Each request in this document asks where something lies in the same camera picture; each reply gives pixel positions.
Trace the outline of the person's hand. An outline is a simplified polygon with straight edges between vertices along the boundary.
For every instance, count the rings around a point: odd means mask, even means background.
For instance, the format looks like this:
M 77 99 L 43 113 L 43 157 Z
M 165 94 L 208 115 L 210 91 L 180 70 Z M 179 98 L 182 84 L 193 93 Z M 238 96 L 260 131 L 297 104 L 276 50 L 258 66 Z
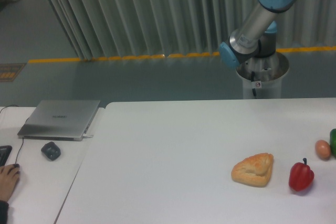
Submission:
M 20 173 L 16 175 L 9 174 L 13 164 L 1 166 L 0 186 L 1 186 L 1 200 L 6 202 L 11 198 L 13 191 L 19 181 Z

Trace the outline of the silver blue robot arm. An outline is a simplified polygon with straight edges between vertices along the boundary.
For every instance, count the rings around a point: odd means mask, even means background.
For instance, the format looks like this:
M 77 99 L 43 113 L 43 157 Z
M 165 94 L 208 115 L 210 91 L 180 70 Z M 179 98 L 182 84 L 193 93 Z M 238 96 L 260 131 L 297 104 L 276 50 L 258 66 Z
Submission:
M 261 51 L 260 38 L 278 14 L 291 8 L 296 0 L 257 0 L 242 26 L 219 46 L 219 54 L 229 67 L 236 68 Z

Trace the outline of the dark sleeved forearm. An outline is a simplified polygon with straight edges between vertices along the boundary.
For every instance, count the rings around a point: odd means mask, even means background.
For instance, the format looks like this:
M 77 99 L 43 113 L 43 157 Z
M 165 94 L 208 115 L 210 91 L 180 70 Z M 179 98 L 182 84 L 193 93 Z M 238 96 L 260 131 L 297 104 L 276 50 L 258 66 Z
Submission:
M 7 224 L 9 204 L 4 200 L 0 200 L 0 224 Z

